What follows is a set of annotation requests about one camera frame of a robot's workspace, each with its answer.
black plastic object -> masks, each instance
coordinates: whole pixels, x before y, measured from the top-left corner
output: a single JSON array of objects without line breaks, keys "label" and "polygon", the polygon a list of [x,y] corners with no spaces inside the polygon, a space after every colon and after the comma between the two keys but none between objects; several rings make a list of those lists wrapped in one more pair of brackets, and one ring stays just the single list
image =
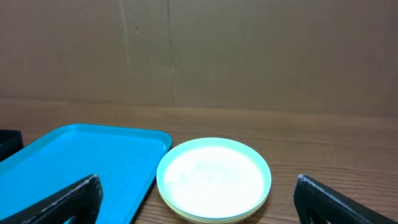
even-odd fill
[{"label": "black plastic object", "polygon": [[294,205],[301,224],[396,223],[306,175],[297,177]]},{"label": "black plastic object", "polygon": [[98,175],[89,175],[40,202],[7,217],[0,224],[95,223],[103,199]]},{"label": "black plastic object", "polygon": [[22,134],[15,130],[0,130],[0,162],[24,147]]}]

plastic tray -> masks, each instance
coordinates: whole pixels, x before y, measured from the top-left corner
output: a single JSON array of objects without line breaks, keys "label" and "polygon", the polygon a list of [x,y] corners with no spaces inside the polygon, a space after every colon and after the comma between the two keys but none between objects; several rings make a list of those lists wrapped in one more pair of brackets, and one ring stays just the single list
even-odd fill
[{"label": "plastic tray", "polygon": [[171,146],[161,131],[72,124],[0,163],[0,220],[89,175],[104,199],[97,223],[129,223]]}]

stacked plate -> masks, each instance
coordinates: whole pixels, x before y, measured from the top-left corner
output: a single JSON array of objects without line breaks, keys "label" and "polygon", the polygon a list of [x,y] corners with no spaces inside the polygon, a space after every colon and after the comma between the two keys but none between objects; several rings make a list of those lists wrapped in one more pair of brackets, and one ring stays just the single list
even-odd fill
[{"label": "stacked plate", "polygon": [[265,160],[249,146],[221,138],[185,142],[163,157],[157,186],[165,203],[193,223],[237,223],[271,188]]}]

brown cardboard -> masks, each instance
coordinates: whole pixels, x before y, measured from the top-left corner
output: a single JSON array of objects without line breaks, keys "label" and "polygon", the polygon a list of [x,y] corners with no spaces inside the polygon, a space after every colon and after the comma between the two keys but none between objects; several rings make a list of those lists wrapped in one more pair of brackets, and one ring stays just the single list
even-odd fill
[{"label": "brown cardboard", "polygon": [[397,115],[395,0],[1,1],[0,97]]}]

wooden table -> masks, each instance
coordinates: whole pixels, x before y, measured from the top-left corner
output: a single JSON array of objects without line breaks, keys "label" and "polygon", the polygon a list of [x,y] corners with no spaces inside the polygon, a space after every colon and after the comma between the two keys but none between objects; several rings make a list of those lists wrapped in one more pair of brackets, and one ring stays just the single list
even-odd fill
[{"label": "wooden table", "polygon": [[[21,130],[25,145],[72,123],[159,129],[174,146],[209,136],[251,146],[270,165],[272,187],[267,202],[244,223],[298,223],[292,198],[299,174],[398,220],[398,118],[0,100],[0,128]],[[155,187],[136,223],[186,221]]]}]

